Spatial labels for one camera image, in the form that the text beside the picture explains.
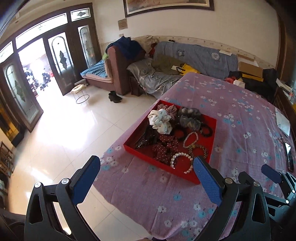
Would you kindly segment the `dark red dotted scrunchie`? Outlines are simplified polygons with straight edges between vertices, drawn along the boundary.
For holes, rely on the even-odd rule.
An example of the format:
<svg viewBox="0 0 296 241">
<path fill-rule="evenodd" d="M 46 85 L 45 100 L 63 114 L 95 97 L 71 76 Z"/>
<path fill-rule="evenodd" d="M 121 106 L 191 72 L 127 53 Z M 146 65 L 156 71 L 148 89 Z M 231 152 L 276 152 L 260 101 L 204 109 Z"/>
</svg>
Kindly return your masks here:
<svg viewBox="0 0 296 241">
<path fill-rule="evenodd" d="M 157 143 L 152 147 L 154 159 L 170 166 L 174 154 L 179 151 L 179 142 L 175 136 L 159 135 Z"/>
</svg>

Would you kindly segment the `grey pleated scrunchie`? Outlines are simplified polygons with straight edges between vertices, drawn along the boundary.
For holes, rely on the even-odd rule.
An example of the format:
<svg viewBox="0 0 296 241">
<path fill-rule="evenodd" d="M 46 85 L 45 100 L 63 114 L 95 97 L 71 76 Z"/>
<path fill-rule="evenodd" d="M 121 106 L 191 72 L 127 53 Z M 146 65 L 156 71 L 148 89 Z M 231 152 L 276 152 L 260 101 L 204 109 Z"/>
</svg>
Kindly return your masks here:
<svg viewBox="0 0 296 241">
<path fill-rule="evenodd" d="M 180 107 L 178 117 L 180 125 L 184 128 L 198 131 L 201 127 L 201 112 L 197 108 Z"/>
</svg>

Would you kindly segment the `black hair claw clip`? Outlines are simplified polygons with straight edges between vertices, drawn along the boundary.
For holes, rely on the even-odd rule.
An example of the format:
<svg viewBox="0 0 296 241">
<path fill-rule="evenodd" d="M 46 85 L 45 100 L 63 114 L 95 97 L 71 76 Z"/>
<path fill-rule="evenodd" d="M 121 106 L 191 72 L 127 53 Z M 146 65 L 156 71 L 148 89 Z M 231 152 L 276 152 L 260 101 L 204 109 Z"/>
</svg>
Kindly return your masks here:
<svg viewBox="0 0 296 241">
<path fill-rule="evenodd" d="M 158 140 L 158 132 L 150 126 L 147 126 L 143 134 L 135 142 L 135 148 L 140 149 L 146 146 L 154 145 Z"/>
</svg>

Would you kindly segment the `red plaid scrunchie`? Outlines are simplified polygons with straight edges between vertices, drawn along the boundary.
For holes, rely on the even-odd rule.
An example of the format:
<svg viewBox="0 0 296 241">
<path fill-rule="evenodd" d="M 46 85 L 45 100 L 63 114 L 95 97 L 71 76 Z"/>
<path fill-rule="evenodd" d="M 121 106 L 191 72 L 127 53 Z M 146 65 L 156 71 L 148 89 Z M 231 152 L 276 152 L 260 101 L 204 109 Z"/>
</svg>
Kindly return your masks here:
<svg viewBox="0 0 296 241">
<path fill-rule="evenodd" d="M 176 108 L 175 105 L 166 105 L 161 103 L 157 106 L 157 110 L 160 110 L 160 109 L 164 109 L 167 115 L 171 117 L 172 121 L 175 121 L 177 119 L 178 109 Z"/>
</svg>

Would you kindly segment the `white floral scrunchie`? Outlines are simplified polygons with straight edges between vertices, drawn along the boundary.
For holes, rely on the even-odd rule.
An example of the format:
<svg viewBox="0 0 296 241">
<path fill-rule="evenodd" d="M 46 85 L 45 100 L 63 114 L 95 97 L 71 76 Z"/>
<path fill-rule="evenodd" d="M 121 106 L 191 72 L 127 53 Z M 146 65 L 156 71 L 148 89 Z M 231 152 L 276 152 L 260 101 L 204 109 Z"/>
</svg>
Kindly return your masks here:
<svg viewBox="0 0 296 241">
<path fill-rule="evenodd" d="M 169 135 L 172 131 L 170 124 L 171 116 L 165 109 L 152 110 L 148 116 L 149 125 L 161 135 Z"/>
</svg>

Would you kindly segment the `wooden dresser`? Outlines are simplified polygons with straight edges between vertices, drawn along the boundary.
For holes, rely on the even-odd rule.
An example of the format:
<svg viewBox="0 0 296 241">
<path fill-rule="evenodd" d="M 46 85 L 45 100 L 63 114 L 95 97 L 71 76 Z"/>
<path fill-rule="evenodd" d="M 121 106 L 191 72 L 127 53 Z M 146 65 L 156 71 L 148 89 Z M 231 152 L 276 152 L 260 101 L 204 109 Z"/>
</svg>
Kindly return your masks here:
<svg viewBox="0 0 296 241">
<path fill-rule="evenodd" d="M 276 79 L 277 88 L 273 98 L 273 105 L 292 123 L 295 121 L 295 109 L 287 95 L 287 86 L 278 78 Z"/>
</svg>

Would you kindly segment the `pink floral bedspread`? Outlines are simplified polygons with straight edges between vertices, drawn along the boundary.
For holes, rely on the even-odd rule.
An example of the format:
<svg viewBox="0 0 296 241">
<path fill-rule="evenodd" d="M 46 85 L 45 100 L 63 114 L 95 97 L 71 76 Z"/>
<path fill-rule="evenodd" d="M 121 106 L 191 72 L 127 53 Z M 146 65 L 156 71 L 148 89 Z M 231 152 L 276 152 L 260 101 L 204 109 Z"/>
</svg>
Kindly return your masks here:
<svg viewBox="0 0 296 241">
<path fill-rule="evenodd" d="M 283 143 L 292 144 L 276 123 L 276 108 L 258 94 L 201 74 L 182 77 L 162 100 L 197 108 L 214 118 L 208 162 L 222 176 L 237 181 L 242 171 L 258 181 L 264 192 L 282 197 L 280 186 L 261 172 L 267 164 L 285 172 Z M 202 185 L 194 184 L 128 153 L 123 144 L 131 126 L 103 155 L 94 186 L 104 199 L 167 240 L 193 240 L 212 216 L 215 205 Z"/>
</svg>

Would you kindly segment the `small round stool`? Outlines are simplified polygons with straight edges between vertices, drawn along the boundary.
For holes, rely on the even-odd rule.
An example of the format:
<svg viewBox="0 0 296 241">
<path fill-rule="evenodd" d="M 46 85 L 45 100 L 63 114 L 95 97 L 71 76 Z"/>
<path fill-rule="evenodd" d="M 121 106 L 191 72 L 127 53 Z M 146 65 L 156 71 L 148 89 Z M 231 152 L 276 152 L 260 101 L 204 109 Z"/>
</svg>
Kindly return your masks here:
<svg viewBox="0 0 296 241">
<path fill-rule="evenodd" d="M 86 92 L 86 87 L 86 84 L 78 84 L 70 91 L 77 104 L 82 104 L 88 101 L 90 95 Z"/>
</svg>

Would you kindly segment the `black boots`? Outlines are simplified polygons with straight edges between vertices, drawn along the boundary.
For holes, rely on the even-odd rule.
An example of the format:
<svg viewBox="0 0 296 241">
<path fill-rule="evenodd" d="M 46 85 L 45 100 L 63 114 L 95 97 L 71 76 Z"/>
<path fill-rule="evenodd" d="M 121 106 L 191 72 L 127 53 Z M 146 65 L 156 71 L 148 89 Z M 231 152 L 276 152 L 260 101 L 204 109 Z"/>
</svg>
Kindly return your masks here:
<svg viewBox="0 0 296 241">
<path fill-rule="evenodd" d="M 114 103 L 120 103 L 122 101 L 122 98 L 120 96 L 118 96 L 115 91 L 109 92 L 108 98 L 110 101 L 112 101 Z"/>
</svg>

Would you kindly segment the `blue plaid quilt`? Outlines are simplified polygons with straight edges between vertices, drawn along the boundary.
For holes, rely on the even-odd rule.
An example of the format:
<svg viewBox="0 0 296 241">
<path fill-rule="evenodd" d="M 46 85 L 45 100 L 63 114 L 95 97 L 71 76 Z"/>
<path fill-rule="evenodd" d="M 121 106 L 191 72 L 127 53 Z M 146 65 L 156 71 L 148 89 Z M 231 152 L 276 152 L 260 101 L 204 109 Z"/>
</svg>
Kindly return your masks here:
<svg viewBox="0 0 296 241">
<path fill-rule="evenodd" d="M 154 59 L 158 55 L 173 57 L 190 65 L 201 74 L 217 79 L 228 77 L 229 72 L 237 71 L 238 59 L 236 55 L 225 55 L 217 49 L 200 45 L 176 42 L 159 42 L 156 45 Z"/>
</svg>

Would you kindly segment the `yellow bag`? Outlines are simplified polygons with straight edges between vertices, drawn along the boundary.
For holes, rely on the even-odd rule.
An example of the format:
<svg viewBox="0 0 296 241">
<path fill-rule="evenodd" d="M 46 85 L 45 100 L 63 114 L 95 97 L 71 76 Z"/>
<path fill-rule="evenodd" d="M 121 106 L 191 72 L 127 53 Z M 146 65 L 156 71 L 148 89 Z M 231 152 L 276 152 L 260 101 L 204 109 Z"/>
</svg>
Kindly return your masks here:
<svg viewBox="0 0 296 241">
<path fill-rule="evenodd" d="M 187 73 L 198 73 L 200 74 L 200 72 L 194 68 L 192 68 L 190 65 L 188 64 L 184 64 L 181 67 L 176 67 L 176 70 L 180 73 L 180 75 L 184 76 Z"/>
</svg>

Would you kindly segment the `grey silk pillow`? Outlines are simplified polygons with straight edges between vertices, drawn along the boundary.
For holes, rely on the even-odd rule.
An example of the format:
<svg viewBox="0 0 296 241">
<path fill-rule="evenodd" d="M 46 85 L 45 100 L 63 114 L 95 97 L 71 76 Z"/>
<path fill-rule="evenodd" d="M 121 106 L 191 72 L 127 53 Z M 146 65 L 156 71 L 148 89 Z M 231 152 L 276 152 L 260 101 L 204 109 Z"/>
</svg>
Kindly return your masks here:
<svg viewBox="0 0 296 241">
<path fill-rule="evenodd" d="M 165 94 L 182 77 L 157 72 L 152 66 L 151 58 L 136 61 L 130 64 L 127 70 L 135 77 L 138 85 L 156 99 Z"/>
</svg>

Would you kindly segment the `olive blanket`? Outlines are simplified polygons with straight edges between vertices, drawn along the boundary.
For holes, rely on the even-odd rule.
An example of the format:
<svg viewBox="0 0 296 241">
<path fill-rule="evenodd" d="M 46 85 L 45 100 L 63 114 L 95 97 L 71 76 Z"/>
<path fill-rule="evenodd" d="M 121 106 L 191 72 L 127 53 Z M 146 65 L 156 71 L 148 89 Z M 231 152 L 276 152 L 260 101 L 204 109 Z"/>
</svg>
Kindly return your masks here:
<svg viewBox="0 0 296 241">
<path fill-rule="evenodd" d="M 179 59 L 163 54 L 158 54 L 152 61 L 152 66 L 156 72 L 162 72 L 167 75 L 179 75 L 180 73 L 177 70 L 172 69 L 172 67 L 182 67 L 184 64 L 185 63 Z"/>
</svg>

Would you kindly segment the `blue jacket on sofa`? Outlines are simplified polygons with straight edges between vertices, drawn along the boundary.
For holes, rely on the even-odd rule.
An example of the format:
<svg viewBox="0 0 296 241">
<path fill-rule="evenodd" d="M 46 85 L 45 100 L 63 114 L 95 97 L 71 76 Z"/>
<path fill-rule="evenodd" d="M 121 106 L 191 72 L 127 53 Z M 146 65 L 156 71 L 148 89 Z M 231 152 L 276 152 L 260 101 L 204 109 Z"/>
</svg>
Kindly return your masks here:
<svg viewBox="0 0 296 241">
<path fill-rule="evenodd" d="M 144 50 L 137 41 L 132 40 L 131 37 L 126 38 L 125 36 L 122 36 L 115 42 L 110 43 L 105 52 L 107 53 L 108 49 L 112 46 L 117 47 L 123 56 L 125 56 L 128 60 L 134 59 L 141 51 Z"/>
</svg>

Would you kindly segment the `framed wall picture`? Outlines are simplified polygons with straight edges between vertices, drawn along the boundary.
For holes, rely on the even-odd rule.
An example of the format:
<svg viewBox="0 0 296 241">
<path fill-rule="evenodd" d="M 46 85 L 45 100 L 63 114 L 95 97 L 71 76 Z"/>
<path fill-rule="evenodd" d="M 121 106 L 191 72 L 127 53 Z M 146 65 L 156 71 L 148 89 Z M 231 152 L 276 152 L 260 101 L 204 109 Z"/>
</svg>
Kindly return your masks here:
<svg viewBox="0 0 296 241">
<path fill-rule="evenodd" d="M 213 0 L 123 0 L 125 17 L 167 9 L 202 9 L 214 11 Z"/>
</svg>

